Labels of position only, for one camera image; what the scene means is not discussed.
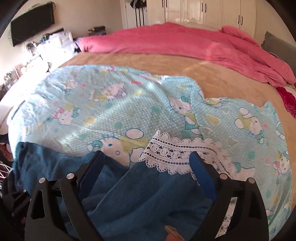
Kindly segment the white wardrobe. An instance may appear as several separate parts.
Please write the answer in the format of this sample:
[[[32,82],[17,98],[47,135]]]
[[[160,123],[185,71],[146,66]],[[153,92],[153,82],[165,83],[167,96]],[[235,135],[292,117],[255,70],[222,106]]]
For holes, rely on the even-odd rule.
[[[256,1],[149,0],[147,16],[149,25],[170,22],[206,30],[233,26],[254,37]]]

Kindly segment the pink duvet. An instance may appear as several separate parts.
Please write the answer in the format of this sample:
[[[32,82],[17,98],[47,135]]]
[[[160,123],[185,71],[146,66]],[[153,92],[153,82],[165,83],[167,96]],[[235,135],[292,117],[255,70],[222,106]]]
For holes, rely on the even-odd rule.
[[[295,84],[288,63],[264,51],[248,33],[223,26],[216,31],[175,23],[120,30],[78,39],[82,52],[164,54],[209,61],[273,87]]]

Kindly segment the white drawer cabinet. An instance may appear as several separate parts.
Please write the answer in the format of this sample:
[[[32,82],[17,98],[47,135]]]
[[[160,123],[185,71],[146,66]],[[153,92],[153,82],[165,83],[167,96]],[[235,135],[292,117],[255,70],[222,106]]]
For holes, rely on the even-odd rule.
[[[72,33],[70,31],[62,31],[49,36],[49,42],[60,48],[73,43]]]

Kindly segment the black wall television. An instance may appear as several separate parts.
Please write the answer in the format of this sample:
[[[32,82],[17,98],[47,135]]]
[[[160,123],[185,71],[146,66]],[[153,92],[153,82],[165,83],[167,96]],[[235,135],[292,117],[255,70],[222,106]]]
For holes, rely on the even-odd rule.
[[[13,47],[55,24],[55,3],[33,8],[11,21],[11,42]]]

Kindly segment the hanging bags on door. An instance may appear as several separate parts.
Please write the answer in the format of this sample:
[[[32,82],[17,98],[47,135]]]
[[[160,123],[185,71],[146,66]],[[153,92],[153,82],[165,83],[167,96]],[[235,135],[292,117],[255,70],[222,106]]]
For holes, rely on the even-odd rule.
[[[145,26],[145,17],[144,17],[144,10],[147,7],[146,0],[132,0],[130,6],[135,11],[135,22],[136,27]]]

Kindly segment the grey quilted headboard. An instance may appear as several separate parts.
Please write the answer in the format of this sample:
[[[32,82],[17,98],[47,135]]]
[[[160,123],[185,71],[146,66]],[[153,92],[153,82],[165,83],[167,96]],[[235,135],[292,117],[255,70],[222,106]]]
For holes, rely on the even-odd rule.
[[[290,68],[292,69],[295,75],[295,64],[296,64],[295,46],[274,36],[270,32],[266,32],[264,36],[264,41],[262,42],[261,47],[265,51],[272,53],[274,56],[285,61],[290,66]]]

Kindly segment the dark clothes pile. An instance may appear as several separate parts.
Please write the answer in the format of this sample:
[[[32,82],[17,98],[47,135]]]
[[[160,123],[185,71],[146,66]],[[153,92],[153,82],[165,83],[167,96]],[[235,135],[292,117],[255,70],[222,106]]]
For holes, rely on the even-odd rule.
[[[105,26],[93,27],[88,29],[88,35],[96,36],[96,35],[106,35]]]

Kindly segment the Hello Kitty blue sheet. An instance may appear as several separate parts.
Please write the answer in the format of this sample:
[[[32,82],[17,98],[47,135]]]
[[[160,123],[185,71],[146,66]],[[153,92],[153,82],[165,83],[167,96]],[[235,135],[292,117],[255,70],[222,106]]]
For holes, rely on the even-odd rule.
[[[109,65],[67,66],[36,84],[9,116],[17,189],[60,179],[96,151],[132,167],[156,132],[180,140],[210,139],[234,167],[234,180],[255,179],[264,202],[269,238],[292,212],[290,154],[270,102],[205,98],[184,76],[158,76]]]

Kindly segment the blue denim pants lace hem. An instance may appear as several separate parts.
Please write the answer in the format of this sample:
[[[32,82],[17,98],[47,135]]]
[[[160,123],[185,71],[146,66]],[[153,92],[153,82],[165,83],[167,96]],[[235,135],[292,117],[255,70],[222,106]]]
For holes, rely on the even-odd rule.
[[[166,225],[190,239],[209,211],[189,156],[197,152],[220,173],[235,174],[221,145],[210,139],[170,137],[156,132],[130,168],[107,161],[82,204],[105,240],[164,240]]]

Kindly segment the red patterned pillow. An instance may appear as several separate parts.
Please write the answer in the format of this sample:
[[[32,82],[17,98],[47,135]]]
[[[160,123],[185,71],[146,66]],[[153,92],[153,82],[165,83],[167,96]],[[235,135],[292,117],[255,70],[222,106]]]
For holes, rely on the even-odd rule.
[[[280,94],[286,110],[295,118],[296,103],[295,103],[295,89],[290,85],[278,87],[276,89]]]

